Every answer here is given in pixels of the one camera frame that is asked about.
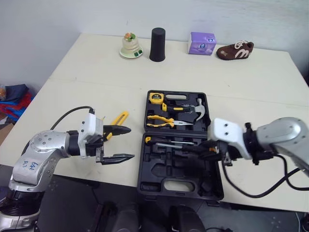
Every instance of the small plate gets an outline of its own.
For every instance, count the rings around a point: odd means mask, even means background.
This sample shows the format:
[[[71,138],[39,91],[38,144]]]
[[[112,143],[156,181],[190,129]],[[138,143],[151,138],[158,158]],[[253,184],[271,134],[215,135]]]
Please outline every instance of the small plate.
[[[140,57],[141,55],[143,55],[143,48],[140,46],[139,47],[139,50],[141,50],[142,51],[142,53],[139,53],[138,51],[137,51],[137,53],[139,54],[137,57]],[[126,50],[124,49],[124,48],[121,48],[120,49],[120,51],[119,51],[119,53],[120,53],[120,55],[122,55],[123,57],[125,57],[125,58],[137,58],[135,55],[134,55],[134,53],[127,53],[126,52]]]

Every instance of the black toolbox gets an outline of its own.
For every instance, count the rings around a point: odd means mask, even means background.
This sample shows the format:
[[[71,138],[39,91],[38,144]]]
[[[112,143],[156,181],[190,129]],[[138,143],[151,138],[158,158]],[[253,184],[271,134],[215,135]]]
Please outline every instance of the black toolbox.
[[[163,111],[161,103],[153,104],[149,100],[163,97],[165,109],[170,106],[198,105],[201,99],[205,114],[199,120],[199,113],[178,113]],[[147,119],[147,116],[159,115],[165,118],[193,123],[193,125],[175,125],[174,127],[153,127],[149,124],[163,124],[159,119]],[[207,140],[207,127],[210,124],[206,95],[196,92],[177,92],[150,90],[144,119],[145,133],[141,146],[138,192],[145,199],[155,200],[157,196],[178,196],[205,200],[221,200],[224,197],[220,170],[217,161],[205,161],[194,153],[182,151],[173,147],[161,147],[146,143],[149,137],[167,139],[177,142],[193,142],[195,145]]]

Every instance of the hammer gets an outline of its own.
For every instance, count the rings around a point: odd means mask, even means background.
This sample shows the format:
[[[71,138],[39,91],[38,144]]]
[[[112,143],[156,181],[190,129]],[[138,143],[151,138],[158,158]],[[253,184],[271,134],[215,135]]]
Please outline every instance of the hammer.
[[[194,105],[182,105],[182,106],[167,106],[165,103],[162,103],[162,110],[170,113],[191,113],[192,108],[195,112],[200,113],[199,117],[196,119],[196,122],[199,121],[205,114],[205,106],[202,105],[202,99],[197,98],[198,106]]]
[[[204,116],[204,114],[205,114],[205,106],[202,105],[202,99],[198,98],[197,102],[198,102],[198,106],[192,105],[192,107],[194,108],[195,112],[201,113],[199,115],[199,117],[196,119],[196,122],[199,121]]]

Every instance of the tissue box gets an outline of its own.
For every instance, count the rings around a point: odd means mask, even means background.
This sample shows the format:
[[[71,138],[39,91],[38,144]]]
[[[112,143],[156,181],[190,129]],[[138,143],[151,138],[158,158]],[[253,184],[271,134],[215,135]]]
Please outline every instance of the tissue box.
[[[216,46],[214,34],[191,32],[188,41],[188,54],[211,55]]]

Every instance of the black cup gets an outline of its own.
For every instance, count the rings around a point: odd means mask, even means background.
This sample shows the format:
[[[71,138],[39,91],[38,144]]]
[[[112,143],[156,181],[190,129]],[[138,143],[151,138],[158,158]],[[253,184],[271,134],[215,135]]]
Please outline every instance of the black cup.
[[[163,28],[152,30],[149,59],[155,62],[161,62],[165,59],[165,30]]]

